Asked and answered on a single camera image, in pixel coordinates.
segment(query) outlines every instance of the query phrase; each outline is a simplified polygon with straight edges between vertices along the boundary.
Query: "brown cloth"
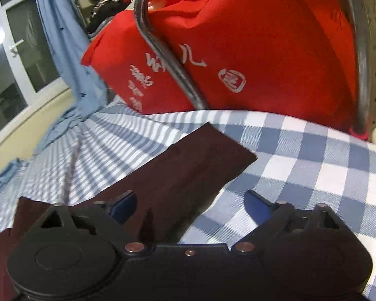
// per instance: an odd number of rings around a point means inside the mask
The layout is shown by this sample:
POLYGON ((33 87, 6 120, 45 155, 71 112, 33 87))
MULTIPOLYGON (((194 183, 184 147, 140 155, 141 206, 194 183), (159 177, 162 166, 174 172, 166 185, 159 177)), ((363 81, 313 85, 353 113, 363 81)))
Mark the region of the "brown cloth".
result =
MULTIPOLYGON (((96 197, 70 209, 110 201, 133 190, 137 210, 123 230, 137 240, 159 242, 175 223, 214 197, 255 160, 253 153, 207 123, 96 197)), ((0 301, 15 296, 6 273, 8 255, 49 206, 21 197, 13 228, 0 233, 0 301)))

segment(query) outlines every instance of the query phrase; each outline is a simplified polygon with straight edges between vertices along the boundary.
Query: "blue and white checkered fabric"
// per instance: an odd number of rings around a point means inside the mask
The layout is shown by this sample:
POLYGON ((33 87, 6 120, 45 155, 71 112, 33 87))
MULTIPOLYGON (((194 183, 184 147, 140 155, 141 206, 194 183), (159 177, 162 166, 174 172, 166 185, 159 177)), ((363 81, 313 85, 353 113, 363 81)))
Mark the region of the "blue and white checkered fabric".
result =
POLYGON ((376 146, 303 120, 261 112, 194 111, 144 116, 112 103, 70 129, 21 168, 0 194, 0 232, 26 196, 75 205, 142 166, 210 122, 258 160, 229 182, 191 225, 182 243, 227 243, 257 224, 243 207, 246 190, 296 208, 327 203, 373 258, 365 294, 376 301, 376 146))

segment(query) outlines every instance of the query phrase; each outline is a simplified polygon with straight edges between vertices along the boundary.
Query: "blue curtain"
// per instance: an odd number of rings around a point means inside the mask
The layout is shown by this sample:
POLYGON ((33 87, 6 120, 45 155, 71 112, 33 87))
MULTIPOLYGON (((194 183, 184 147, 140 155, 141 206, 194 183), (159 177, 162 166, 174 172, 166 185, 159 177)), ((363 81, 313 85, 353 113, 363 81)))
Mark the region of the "blue curtain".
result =
POLYGON ((36 0, 43 31, 59 75, 71 88, 75 104, 53 123, 37 146, 40 153, 107 103, 107 88, 97 73, 80 64, 90 41, 73 0, 36 0))

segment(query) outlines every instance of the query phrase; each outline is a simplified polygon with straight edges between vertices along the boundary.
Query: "beige wall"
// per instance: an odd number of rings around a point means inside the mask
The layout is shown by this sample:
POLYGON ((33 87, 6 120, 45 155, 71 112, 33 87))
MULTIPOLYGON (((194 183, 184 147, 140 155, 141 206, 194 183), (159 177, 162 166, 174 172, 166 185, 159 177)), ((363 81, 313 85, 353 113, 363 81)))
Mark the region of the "beige wall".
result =
POLYGON ((72 103, 71 90, 67 89, 26 119, 0 144, 0 171, 12 159, 28 159, 53 123, 72 103))

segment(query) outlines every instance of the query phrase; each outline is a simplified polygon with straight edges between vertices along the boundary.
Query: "hole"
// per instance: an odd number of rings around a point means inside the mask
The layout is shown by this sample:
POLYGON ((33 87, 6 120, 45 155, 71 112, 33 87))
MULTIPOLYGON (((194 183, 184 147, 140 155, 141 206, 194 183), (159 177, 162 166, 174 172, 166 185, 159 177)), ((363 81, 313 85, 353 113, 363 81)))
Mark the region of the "hole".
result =
POLYGON ((89 231, 90 235, 96 235, 95 227, 90 224, 87 217, 71 216, 76 228, 89 231))
POLYGON ((62 227, 61 219, 60 219, 60 216, 58 216, 56 211, 51 213, 51 215, 47 218, 47 220, 41 226, 42 229, 60 228, 60 227, 62 227))
POLYGON ((322 221, 320 223, 320 226, 325 229, 333 229, 337 230, 339 227, 334 222, 334 219, 331 218, 330 214, 326 211, 322 211, 322 221))

